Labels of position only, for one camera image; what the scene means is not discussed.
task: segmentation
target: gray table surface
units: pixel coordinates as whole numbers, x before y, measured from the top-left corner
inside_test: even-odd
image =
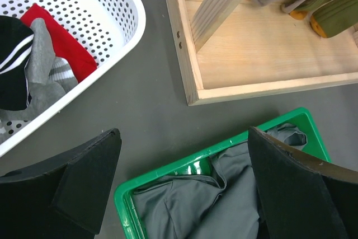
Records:
[[[96,238],[124,238],[113,201],[122,182],[301,106],[311,111],[333,163],[358,170],[358,85],[188,107],[166,1],[142,1],[147,26],[140,43],[0,158],[0,175],[118,128],[123,146]]]

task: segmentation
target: white plastic basket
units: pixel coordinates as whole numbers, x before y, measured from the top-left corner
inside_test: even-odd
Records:
[[[44,7],[97,63],[97,70],[31,122],[4,122],[11,135],[0,156],[58,113],[136,46],[145,28],[141,0],[0,0],[0,15],[20,18],[33,3]]]

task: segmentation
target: wooden tray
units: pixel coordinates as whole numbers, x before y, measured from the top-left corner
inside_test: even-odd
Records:
[[[353,27],[324,39],[308,20],[284,14],[282,2],[262,8],[240,0],[198,47],[191,24],[202,1],[167,0],[189,105],[358,82]]]

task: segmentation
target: red sock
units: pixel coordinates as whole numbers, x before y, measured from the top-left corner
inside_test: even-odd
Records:
[[[33,4],[20,20],[30,27],[32,21],[36,18],[44,19],[56,56],[68,61],[78,82],[83,81],[96,70],[97,65],[93,57],[65,28],[52,18],[47,10]]]

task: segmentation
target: green plastic tray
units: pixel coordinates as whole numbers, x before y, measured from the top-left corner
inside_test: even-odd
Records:
[[[308,144],[304,147],[304,152],[331,162],[313,118],[307,109],[303,107],[295,109],[258,127],[265,131],[283,123],[295,124],[307,135]],[[136,213],[135,205],[131,198],[134,189],[168,174],[185,174],[189,166],[196,167],[198,163],[203,167],[208,156],[234,146],[246,140],[247,137],[248,131],[121,184],[114,193],[114,202],[126,237],[147,238],[145,227]]]

